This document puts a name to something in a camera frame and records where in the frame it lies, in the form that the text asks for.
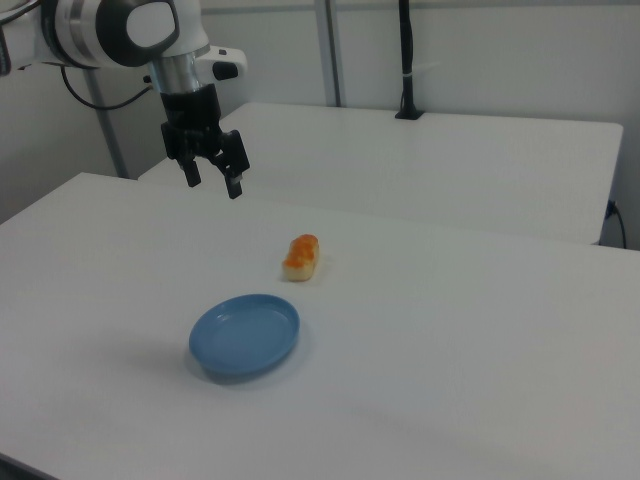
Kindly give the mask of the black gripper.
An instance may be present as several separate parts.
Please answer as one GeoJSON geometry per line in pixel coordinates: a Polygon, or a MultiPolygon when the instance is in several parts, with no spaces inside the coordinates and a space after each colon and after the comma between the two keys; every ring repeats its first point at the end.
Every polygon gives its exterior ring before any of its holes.
{"type": "Polygon", "coordinates": [[[241,196],[241,181],[250,163],[240,132],[222,133],[216,87],[210,84],[189,93],[161,93],[160,98],[167,116],[161,125],[166,154],[178,163],[188,186],[201,183],[195,155],[215,155],[212,164],[224,176],[229,198],[241,196]]]}

